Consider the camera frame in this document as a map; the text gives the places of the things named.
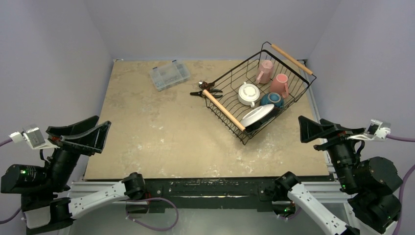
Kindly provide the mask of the light pink faceted mug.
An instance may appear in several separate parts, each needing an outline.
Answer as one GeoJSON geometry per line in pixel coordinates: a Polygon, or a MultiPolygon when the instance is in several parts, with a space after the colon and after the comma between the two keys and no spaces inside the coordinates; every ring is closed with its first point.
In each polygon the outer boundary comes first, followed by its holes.
{"type": "Polygon", "coordinates": [[[271,60],[263,60],[258,67],[255,84],[267,84],[271,80],[274,64],[271,60]]]}

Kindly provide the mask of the brown bowl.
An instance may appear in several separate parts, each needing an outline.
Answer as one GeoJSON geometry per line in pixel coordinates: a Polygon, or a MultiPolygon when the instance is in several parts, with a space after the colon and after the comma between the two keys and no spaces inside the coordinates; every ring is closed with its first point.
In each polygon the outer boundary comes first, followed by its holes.
{"type": "Polygon", "coordinates": [[[283,109],[284,98],[278,93],[267,93],[261,98],[260,105],[263,106],[267,104],[273,104],[277,108],[283,109]]]}

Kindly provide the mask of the red black lacquer plate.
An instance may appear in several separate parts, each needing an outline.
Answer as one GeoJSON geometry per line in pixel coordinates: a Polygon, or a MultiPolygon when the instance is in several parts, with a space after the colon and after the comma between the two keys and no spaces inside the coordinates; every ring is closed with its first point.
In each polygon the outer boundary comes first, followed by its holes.
{"type": "Polygon", "coordinates": [[[260,128],[262,125],[267,123],[270,119],[277,116],[279,112],[280,112],[280,108],[278,108],[278,107],[273,108],[273,110],[270,111],[267,115],[265,115],[264,117],[262,117],[258,121],[254,122],[253,124],[247,126],[245,131],[247,133],[251,133],[251,132],[255,131],[256,129],[260,128]]]}

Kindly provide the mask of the white two-handled soup cup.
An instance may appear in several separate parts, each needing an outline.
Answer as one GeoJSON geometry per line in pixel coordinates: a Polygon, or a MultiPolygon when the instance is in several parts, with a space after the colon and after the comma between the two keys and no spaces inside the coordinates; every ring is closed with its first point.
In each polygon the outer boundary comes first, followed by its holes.
{"type": "Polygon", "coordinates": [[[260,91],[256,85],[243,82],[239,87],[237,96],[240,103],[253,108],[260,98],[260,91]]]}

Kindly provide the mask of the green rimmed white plate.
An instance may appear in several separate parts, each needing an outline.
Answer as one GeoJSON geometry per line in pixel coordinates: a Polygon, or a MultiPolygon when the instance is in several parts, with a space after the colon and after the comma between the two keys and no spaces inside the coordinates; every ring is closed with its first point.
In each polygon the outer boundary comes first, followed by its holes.
{"type": "Polygon", "coordinates": [[[253,109],[249,113],[247,113],[245,116],[243,116],[240,123],[243,127],[247,128],[248,126],[254,124],[255,122],[265,117],[274,108],[275,108],[274,104],[261,105],[253,109]]]}

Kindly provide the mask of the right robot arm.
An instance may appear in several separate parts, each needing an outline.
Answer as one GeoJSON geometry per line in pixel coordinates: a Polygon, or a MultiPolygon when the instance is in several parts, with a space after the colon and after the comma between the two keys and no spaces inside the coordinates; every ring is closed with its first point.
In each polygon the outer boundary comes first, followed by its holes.
{"type": "MultiPolygon", "coordinates": [[[[315,139],[317,151],[328,153],[341,185],[341,192],[350,195],[349,205],[355,216],[379,234],[398,221],[402,204],[394,192],[403,184],[393,162],[384,157],[361,161],[367,141],[384,141],[391,132],[387,122],[372,119],[367,128],[346,128],[326,119],[313,121],[299,116],[300,141],[315,139]]],[[[306,212],[327,235],[358,235],[360,230],[332,214],[307,190],[292,172],[275,180],[273,201],[290,200],[306,212]]]]}

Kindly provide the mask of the salmon pink mug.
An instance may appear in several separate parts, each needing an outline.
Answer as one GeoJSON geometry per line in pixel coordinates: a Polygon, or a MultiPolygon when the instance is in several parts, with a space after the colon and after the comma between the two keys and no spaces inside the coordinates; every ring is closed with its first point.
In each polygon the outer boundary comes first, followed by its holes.
{"type": "Polygon", "coordinates": [[[279,94],[283,99],[289,97],[288,76],[277,74],[270,85],[270,92],[279,94]]]}

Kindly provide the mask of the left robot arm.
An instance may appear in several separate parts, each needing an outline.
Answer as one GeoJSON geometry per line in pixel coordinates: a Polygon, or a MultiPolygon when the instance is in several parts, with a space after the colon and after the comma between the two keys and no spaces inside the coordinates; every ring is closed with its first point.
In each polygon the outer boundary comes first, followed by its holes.
{"type": "Polygon", "coordinates": [[[145,196],[143,176],[134,172],[95,193],[59,198],[59,193],[70,190],[68,181],[79,158],[102,153],[111,122],[98,121],[98,116],[92,116],[67,126],[50,126],[46,130],[47,138],[36,125],[9,135],[9,142],[24,141],[40,153],[45,149],[53,150],[51,156],[42,157],[43,166],[13,164],[1,177],[1,192],[21,197],[28,235],[63,229],[99,207],[125,199],[140,200],[145,196]]]}

